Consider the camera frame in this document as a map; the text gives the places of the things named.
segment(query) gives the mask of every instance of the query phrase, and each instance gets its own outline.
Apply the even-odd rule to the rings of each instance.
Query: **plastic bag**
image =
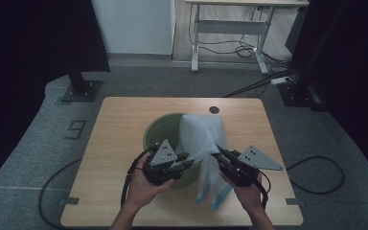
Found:
[[[232,187],[219,175],[219,164],[211,153],[219,152],[217,147],[227,149],[226,133],[219,116],[185,114],[179,126],[176,152],[188,152],[188,159],[201,162],[198,193],[195,202],[200,203],[208,192],[212,194],[214,210],[231,191]]]

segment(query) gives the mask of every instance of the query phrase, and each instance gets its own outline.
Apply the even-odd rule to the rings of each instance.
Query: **black cable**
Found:
[[[247,44],[245,42],[242,42],[243,38],[244,38],[244,34],[241,36],[241,40],[239,41],[240,46],[238,46],[235,49],[236,54],[241,58],[253,57],[255,55],[255,53],[253,51],[254,46],[252,46],[250,44]],[[241,54],[242,51],[247,51],[249,53],[249,55],[247,55],[247,56],[242,55]]]
[[[268,55],[267,53],[264,53],[262,52],[262,54],[264,55],[264,57],[267,59],[267,60],[272,60],[274,61],[275,63],[277,64],[284,64],[284,65],[290,65],[292,63],[292,61],[290,60],[281,60],[281,59],[277,59],[275,57],[272,57],[270,55]]]
[[[276,73],[276,71],[274,71],[273,68],[285,68],[287,70],[288,66],[286,66],[286,65],[272,65],[272,66],[270,66],[270,71],[273,72],[273,73]]]
[[[265,177],[265,179],[267,179],[267,182],[268,182],[268,190],[267,190],[267,193],[268,192],[270,192],[270,190],[271,190],[271,182],[270,182],[270,180],[268,179],[268,177],[267,177],[267,175],[264,173],[264,172],[262,172],[262,171],[259,171],[262,175],[264,175],[264,177]]]
[[[216,16],[218,19],[220,19],[220,18],[219,18],[219,16],[218,16],[218,14],[217,14],[217,6],[216,6],[216,5],[214,5],[214,13],[215,13],[215,16]]]
[[[262,96],[263,93],[265,92],[265,90],[267,89],[267,85],[268,85],[268,82],[266,82],[264,84],[264,89],[260,94],[255,93],[254,95],[250,96],[249,98],[259,98],[260,96]]]
[[[323,191],[323,192],[317,192],[317,191],[312,191],[312,190],[309,190],[309,189],[306,189],[304,188],[303,186],[301,186],[300,184],[296,183],[295,181],[293,180],[289,180],[293,185],[295,185],[296,187],[298,187],[299,189],[307,192],[307,193],[310,193],[310,194],[316,194],[316,195],[326,195],[326,194],[330,194],[330,193],[333,193],[335,192],[336,190],[338,190],[342,185],[343,183],[345,182],[345,172],[342,170],[342,168],[336,163],[334,162],[332,159],[328,158],[328,157],[325,157],[325,156],[312,156],[312,157],[308,157],[306,159],[303,159],[301,161],[298,161],[297,163],[291,165],[290,167],[287,168],[287,170],[291,170],[293,169],[294,167],[308,161],[308,160],[312,160],[312,159],[325,159],[325,160],[328,160],[330,161],[331,163],[333,163],[340,171],[341,175],[342,175],[342,178],[341,180],[339,181],[339,183],[334,186],[333,188],[327,190],[327,191]]]
[[[191,38],[191,18],[193,17],[193,7],[194,7],[194,5],[191,6],[190,17],[189,17],[190,20],[189,20],[189,23],[188,23],[188,36],[190,38],[190,42],[191,42],[192,45],[194,45],[193,40]],[[238,41],[238,40],[226,40],[226,41],[216,41],[216,42],[205,42],[205,41],[198,40],[198,43],[205,44],[205,45],[218,45],[218,44],[233,43],[233,42],[240,42],[240,43],[245,44],[247,46],[252,46],[248,43]]]
[[[245,7],[246,10],[244,11],[244,13],[241,15],[241,20],[244,21],[244,19],[246,18],[247,14],[249,13],[249,8],[250,7]]]
[[[258,80],[250,85],[247,85],[245,86],[244,88],[241,88],[241,89],[238,89],[232,93],[229,93],[225,96],[223,96],[223,98],[229,98],[229,97],[232,97],[232,96],[235,96],[235,95],[238,95],[240,93],[243,93],[243,92],[246,92],[246,91],[249,91],[249,90],[252,90],[252,89],[255,89],[257,87],[262,87],[262,86],[265,86],[266,84],[269,84],[270,81],[272,79],[274,79],[275,77],[278,77],[278,76],[281,76],[281,75],[284,75],[284,74],[289,74],[289,73],[292,73],[293,70],[292,69],[287,69],[285,71],[281,71],[281,72],[278,72],[278,73],[274,73],[274,74],[271,74],[269,75],[268,77],[262,79],[262,80]]]
[[[263,13],[263,9],[264,9],[264,7],[261,7],[261,8],[260,8],[261,15],[259,16],[259,21],[261,21],[261,20],[262,20],[262,13]]]
[[[129,170],[127,171],[126,173],[126,178],[125,178],[125,183],[124,183],[124,188],[122,189],[122,195],[121,195],[121,207],[122,205],[124,205],[125,203],[125,199],[127,198],[127,188],[129,187],[129,183],[130,183],[130,179],[132,177],[132,174],[133,174],[133,171],[136,168],[137,166],[137,163],[139,163],[139,160],[146,154],[148,153],[149,151],[155,151],[158,149],[158,146],[152,146],[152,147],[149,147],[147,149],[145,149],[144,151],[142,151],[142,153],[139,154],[139,156],[134,159],[133,163],[131,164]]]
[[[40,192],[40,196],[38,198],[38,213],[40,214],[41,218],[44,220],[44,222],[46,222],[47,224],[49,224],[52,227],[58,228],[58,229],[72,229],[72,228],[66,228],[63,226],[58,226],[53,224],[52,222],[50,222],[48,219],[46,219],[46,217],[43,214],[43,209],[41,207],[41,204],[43,202],[43,196],[44,196],[44,192],[46,191],[47,186],[50,184],[50,182],[61,172],[63,172],[65,169],[67,169],[68,167],[80,162],[82,160],[82,158],[75,160],[73,162],[71,162],[70,164],[64,166],[63,168],[61,168],[59,171],[57,171],[55,174],[53,174],[47,181],[46,183],[43,185],[43,187],[41,188],[41,192]]]
[[[256,11],[257,7],[255,6],[255,8],[253,9],[253,12],[252,12],[252,8],[250,8],[250,11],[252,12],[251,15],[250,15],[250,21],[253,21],[253,16],[255,15],[255,11]]]
[[[217,54],[217,55],[233,55],[233,54],[236,54],[237,51],[232,51],[232,52],[217,52],[217,51],[213,51],[211,49],[208,49],[206,47],[203,47],[203,46],[198,46],[198,49],[204,49],[204,50],[207,50],[211,53],[214,53],[214,54]]]
[[[250,96],[250,98],[254,98],[256,95],[258,95],[258,87],[255,88],[255,93]]]
[[[265,206],[268,202],[268,191],[265,190],[265,187],[263,187],[262,183],[259,182],[259,180],[255,177],[252,177],[253,179],[253,184],[256,185],[256,187],[261,191],[261,194],[262,194],[262,205],[263,205],[263,208],[265,209]]]

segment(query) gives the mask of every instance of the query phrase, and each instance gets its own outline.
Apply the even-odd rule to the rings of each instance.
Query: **white wall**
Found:
[[[173,53],[174,0],[92,0],[108,53]]]

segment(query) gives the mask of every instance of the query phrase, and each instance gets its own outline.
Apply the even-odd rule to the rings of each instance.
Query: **gray carpet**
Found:
[[[0,170],[0,229],[55,229],[38,212],[45,182],[65,165],[83,156],[101,103],[105,97],[222,97],[263,76],[258,70],[114,66],[111,74],[84,73],[87,80],[102,80],[93,103],[56,105],[69,85],[67,77],[50,82],[46,98],[33,123]],[[254,91],[238,97],[249,97]],[[285,107],[278,90],[269,85],[260,97],[264,103],[286,167],[309,156],[327,156],[346,174],[344,185],[329,195],[313,195],[294,187],[304,223],[277,229],[368,229],[368,161],[355,143],[327,112]],[[69,130],[73,121],[86,121],[80,138]],[[79,164],[73,164],[49,184],[42,198],[45,217],[59,225]],[[337,168],[312,160],[289,172],[305,187],[324,191],[340,179]]]

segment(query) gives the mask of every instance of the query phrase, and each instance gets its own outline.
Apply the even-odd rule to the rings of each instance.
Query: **green bucket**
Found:
[[[172,149],[175,150],[178,144],[178,131],[181,117],[185,113],[170,113],[154,120],[146,129],[143,137],[143,147],[147,149],[156,143],[161,144],[164,140],[169,140]],[[196,181],[199,176],[201,163],[194,163],[191,168],[184,171],[181,178],[175,181],[173,188],[184,188]]]

